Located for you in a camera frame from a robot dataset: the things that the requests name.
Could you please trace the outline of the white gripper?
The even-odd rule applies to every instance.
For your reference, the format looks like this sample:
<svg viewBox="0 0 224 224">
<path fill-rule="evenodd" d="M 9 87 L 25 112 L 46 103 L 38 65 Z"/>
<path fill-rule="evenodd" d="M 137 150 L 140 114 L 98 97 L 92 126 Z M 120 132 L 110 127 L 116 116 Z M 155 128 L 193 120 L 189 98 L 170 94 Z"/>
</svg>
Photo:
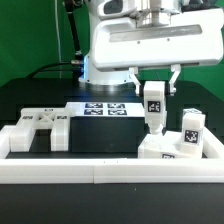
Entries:
<svg viewBox="0 0 224 224">
<path fill-rule="evenodd" d="M 223 24 L 224 11 L 221 8 L 174 15 L 171 24 L 163 27 L 139 28 L 136 21 L 128 17 L 105 20 L 97 25 L 93 34 L 93 65 L 99 70 L 129 68 L 137 95 L 141 93 L 137 67 L 172 65 L 169 93 L 173 96 L 181 65 L 216 65 L 222 60 Z"/>
</svg>

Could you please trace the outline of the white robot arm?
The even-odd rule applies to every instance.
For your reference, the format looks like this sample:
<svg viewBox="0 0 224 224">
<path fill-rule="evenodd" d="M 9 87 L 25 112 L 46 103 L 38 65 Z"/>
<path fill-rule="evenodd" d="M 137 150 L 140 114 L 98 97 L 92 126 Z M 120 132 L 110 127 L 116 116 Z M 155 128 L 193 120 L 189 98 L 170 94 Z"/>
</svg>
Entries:
<svg viewBox="0 0 224 224">
<path fill-rule="evenodd" d="M 78 81 L 113 90 L 145 69 L 169 68 L 166 93 L 186 66 L 218 64 L 224 56 L 224 9 L 217 0 L 63 0 L 75 48 Z"/>
</svg>

